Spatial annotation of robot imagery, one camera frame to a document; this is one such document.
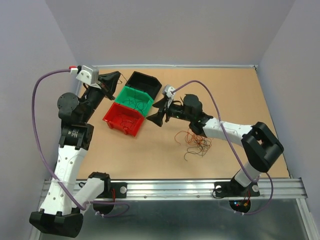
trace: cable pile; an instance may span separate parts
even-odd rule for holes
[[[196,135],[193,132],[189,132],[189,130],[190,129],[187,131],[180,131],[174,136],[174,140],[181,145],[181,143],[177,141],[177,136],[180,133],[186,133],[184,140],[189,145],[189,147],[186,149],[186,153],[183,156],[184,160],[186,161],[188,161],[186,159],[188,154],[194,154],[203,157],[212,146],[212,140],[210,138]]]

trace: purple cable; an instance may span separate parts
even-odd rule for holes
[[[213,102],[213,104],[214,104],[215,110],[216,110],[216,112],[217,112],[217,114],[218,114],[218,119],[219,119],[219,122],[220,122],[220,126],[221,126],[221,128],[222,128],[223,134],[224,134],[224,136],[225,136],[225,139],[226,139],[226,141],[228,142],[228,144],[229,144],[229,146],[230,146],[230,148],[231,148],[231,150],[232,150],[235,158],[237,159],[237,161],[238,161],[239,165],[241,166],[241,168],[242,168],[244,174],[246,175],[246,177],[247,177],[251,182],[257,183],[258,180],[259,180],[259,177],[257,178],[257,180],[253,180],[253,179],[250,177],[250,175],[248,174],[247,170],[245,169],[245,166],[242,164],[242,162],[241,162],[241,160],[240,160],[240,157],[238,156],[238,154],[237,154],[234,146],[232,145],[232,143],[231,143],[231,141],[230,141],[230,139],[229,139],[229,137],[228,137],[227,131],[226,131],[226,129],[225,129],[223,123],[222,123],[220,111],[219,111],[219,109],[218,109],[218,105],[217,105],[217,103],[216,103],[216,101],[215,101],[215,99],[214,99],[214,96],[213,96],[212,93],[210,92],[209,88],[208,88],[205,84],[203,84],[201,81],[191,80],[191,81],[186,82],[186,83],[183,84],[182,86],[176,88],[176,89],[175,89],[174,91],[172,91],[171,93],[174,94],[174,93],[177,92],[178,90],[182,89],[183,87],[185,87],[185,86],[187,86],[188,84],[191,84],[191,83],[201,84],[201,85],[206,89],[206,91],[209,93],[210,98],[211,98],[211,100],[212,100],[212,102]],[[271,176],[269,175],[269,173],[266,172],[265,174],[266,174],[266,175],[268,176],[268,178],[270,179],[270,184],[271,184],[271,194],[270,194],[270,198],[269,198],[269,200],[268,200],[268,202],[266,203],[265,206],[263,206],[262,208],[260,208],[260,209],[257,210],[257,211],[253,211],[253,212],[250,212],[250,213],[244,213],[245,215],[253,215],[253,214],[260,213],[262,210],[264,210],[264,209],[271,203],[272,197],[273,197],[273,195],[274,195],[274,183],[273,183],[273,181],[272,181]]]
[[[37,131],[37,127],[36,127],[36,114],[35,114],[35,101],[36,101],[36,92],[37,92],[37,88],[40,84],[40,82],[45,79],[46,77],[49,77],[51,75],[54,74],[59,74],[59,73],[69,73],[70,69],[61,69],[61,70],[55,70],[55,71],[51,71],[48,72],[47,74],[43,75],[42,77],[40,77],[33,88],[33,92],[32,92],[32,100],[31,100],[31,117],[32,117],[32,127],[33,127],[33,133],[34,133],[34,137],[35,137],[35,142],[36,142],[36,146],[38,148],[38,151],[40,153],[42,162],[45,166],[45,168],[49,171],[50,175],[58,181],[58,184],[60,185],[60,187],[63,189],[63,191],[65,192],[65,194],[71,199],[71,201],[80,209],[80,210],[86,210],[87,206],[82,206],[79,202],[77,202],[77,200],[72,196],[71,192],[68,191],[68,189],[66,188],[66,186],[60,181],[60,179],[58,178],[58,176],[55,174],[54,171],[52,171],[52,169],[50,168],[49,164],[47,163],[45,156],[42,152],[41,146],[40,146],[40,141],[39,141],[39,136],[38,136],[38,131]],[[94,203],[94,204],[102,204],[102,205],[126,205],[128,206],[128,208],[123,212],[127,212],[129,210],[130,205],[128,203],[125,202],[100,202],[100,201],[91,201],[90,203]]]
[[[253,179],[251,178],[251,176],[249,175],[249,173],[247,172],[247,170],[245,169],[245,166],[242,164],[242,162],[241,162],[241,160],[240,160],[240,157],[238,156],[238,154],[237,154],[234,146],[232,145],[232,143],[231,143],[231,141],[230,141],[230,138],[229,138],[229,136],[228,136],[228,134],[227,134],[227,131],[226,131],[226,129],[225,129],[223,123],[222,123],[221,115],[220,115],[220,111],[219,111],[218,105],[217,105],[217,103],[216,103],[216,101],[215,101],[215,99],[214,99],[214,96],[213,96],[212,93],[210,92],[209,88],[208,88],[206,85],[204,85],[201,81],[191,80],[191,81],[186,82],[186,83],[183,84],[182,86],[176,88],[174,91],[172,91],[172,93],[174,94],[175,92],[179,91],[180,89],[184,88],[185,86],[187,86],[187,85],[189,85],[189,84],[191,84],[191,83],[201,84],[201,85],[206,89],[206,91],[209,93],[210,98],[211,98],[211,100],[212,100],[212,102],[213,102],[213,104],[214,104],[216,113],[218,114],[218,119],[219,119],[219,122],[220,122],[220,126],[221,126],[221,128],[222,128],[222,131],[223,131],[223,134],[224,134],[224,136],[225,136],[226,141],[228,142],[228,144],[229,144],[229,146],[230,146],[230,148],[231,148],[231,150],[232,150],[235,158],[237,159],[237,161],[238,161],[240,167],[242,168],[244,174],[246,175],[246,177],[247,177],[251,182],[256,183],[257,181],[256,181],[256,180],[253,180]]]

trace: purple hose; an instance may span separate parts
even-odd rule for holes
[[[42,162],[44,164],[44,166],[46,167],[46,169],[49,171],[50,175],[58,181],[58,184],[60,185],[60,187],[63,189],[63,191],[65,192],[65,194],[71,199],[71,201],[80,209],[80,210],[86,210],[87,206],[82,206],[79,202],[77,202],[77,200],[72,196],[72,194],[68,191],[68,189],[65,187],[65,185],[60,181],[60,179],[57,177],[57,175],[55,174],[54,171],[52,171],[52,169],[50,168],[49,164],[47,163],[45,156],[42,152],[41,146],[40,146],[40,141],[39,141],[39,136],[38,136],[38,131],[37,131],[37,127],[36,127],[36,114],[35,114],[35,101],[36,101],[36,92],[37,92],[37,88],[39,86],[39,83],[45,79],[46,77],[49,77],[51,75],[54,74],[59,74],[59,73],[69,73],[70,69],[61,69],[61,70],[56,70],[56,71],[51,71],[48,72],[47,74],[43,75],[42,77],[40,77],[33,88],[33,92],[32,92],[32,100],[31,100],[31,117],[32,117],[32,126],[33,126],[33,133],[34,133],[34,137],[35,137],[35,142],[36,142],[36,146],[38,148],[38,151],[40,153]],[[123,212],[127,212],[130,208],[130,205],[128,203],[125,202],[100,202],[100,201],[91,201],[90,203],[92,204],[101,204],[101,205],[126,205],[128,208]],[[119,215],[122,215],[123,213],[119,213],[119,214],[115,214],[109,217],[116,217]]]
[[[250,177],[250,175],[248,174],[247,170],[245,169],[245,166],[242,164],[242,162],[241,162],[241,160],[240,160],[240,157],[238,156],[238,154],[237,154],[234,146],[232,145],[232,143],[231,143],[231,141],[230,141],[230,139],[229,139],[229,136],[228,136],[228,134],[227,134],[227,131],[226,131],[226,129],[225,129],[223,123],[222,123],[221,115],[220,115],[220,111],[219,111],[218,105],[217,105],[217,103],[216,103],[216,101],[215,101],[215,99],[214,99],[214,96],[212,95],[212,93],[211,93],[210,90],[208,89],[208,87],[207,87],[206,85],[204,85],[201,81],[191,80],[191,81],[186,82],[186,83],[183,84],[182,86],[176,88],[176,89],[175,89],[174,91],[172,91],[171,93],[174,94],[174,93],[177,92],[178,90],[182,89],[183,87],[185,87],[185,86],[187,86],[187,85],[189,85],[189,84],[191,84],[191,83],[201,84],[201,85],[206,89],[206,91],[209,93],[210,98],[211,98],[211,100],[212,100],[212,102],[213,102],[213,104],[214,104],[215,110],[216,110],[216,112],[217,112],[217,114],[218,114],[218,119],[219,119],[219,122],[220,122],[220,126],[221,126],[221,128],[222,128],[223,134],[224,134],[224,136],[225,136],[225,139],[226,139],[226,141],[228,142],[228,144],[229,144],[229,146],[230,146],[230,148],[231,148],[231,150],[232,150],[235,158],[237,159],[237,161],[238,161],[241,169],[243,170],[244,174],[246,175],[246,177],[247,177],[251,182],[257,183],[258,180],[259,180],[259,177],[258,177],[256,180],[253,180],[253,179]],[[269,200],[268,200],[268,202],[266,203],[265,206],[263,206],[262,208],[260,208],[260,209],[257,210],[257,211],[253,211],[253,212],[250,212],[250,213],[244,213],[245,215],[253,215],[253,214],[260,213],[262,210],[264,210],[264,209],[271,203],[272,197],[273,197],[273,195],[274,195],[274,183],[273,183],[273,181],[272,181],[271,176],[269,175],[269,173],[266,172],[265,174],[266,174],[266,175],[268,176],[268,178],[270,179],[270,184],[271,184],[271,194],[270,194],[270,198],[269,198]]]

